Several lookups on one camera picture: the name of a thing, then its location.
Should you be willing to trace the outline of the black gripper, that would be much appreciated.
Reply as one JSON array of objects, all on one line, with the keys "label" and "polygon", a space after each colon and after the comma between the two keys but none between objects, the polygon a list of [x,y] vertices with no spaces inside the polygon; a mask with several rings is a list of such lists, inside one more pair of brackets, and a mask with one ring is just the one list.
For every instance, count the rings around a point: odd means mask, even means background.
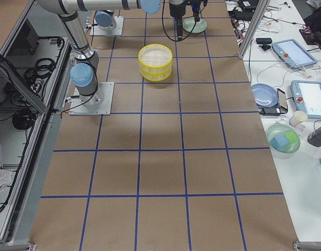
[{"label": "black gripper", "polygon": [[186,1],[169,0],[169,12],[175,18],[177,41],[182,41],[182,17],[186,13]]}]

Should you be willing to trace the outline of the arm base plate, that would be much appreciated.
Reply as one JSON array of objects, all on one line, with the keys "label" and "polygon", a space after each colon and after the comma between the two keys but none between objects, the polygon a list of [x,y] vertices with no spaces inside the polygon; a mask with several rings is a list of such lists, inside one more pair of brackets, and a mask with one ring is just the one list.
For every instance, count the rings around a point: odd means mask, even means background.
[{"label": "arm base plate", "polygon": [[94,26],[91,28],[90,35],[95,37],[121,36],[123,31],[123,16],[95,17]]},{"label": "arm base plate", "polygon": [[71,116],[110,115],[113,93],[114,82],[100,82],[97,92],[90,101],[83,104],[83,101],[88,100],[84,96],[73,99],[71,102],[72,109],[68,113]]}]

